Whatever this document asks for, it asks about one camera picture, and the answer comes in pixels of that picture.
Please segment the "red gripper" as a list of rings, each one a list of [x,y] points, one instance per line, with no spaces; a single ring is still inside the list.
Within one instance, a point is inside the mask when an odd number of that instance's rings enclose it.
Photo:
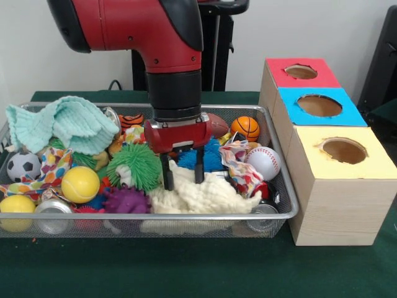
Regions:
[[[163,171],[164,188],[168,191],[174,189],[174,178],[169,167],[168,153],[184,148],[197,148],[195,164],[195,183],[204,181],[204,145],[212,136],[212,125],[207,113],[192,120],[176,122],[159,122],[154,119],[146,120],[144,124],[145,140],[149,147],[160,153]]]

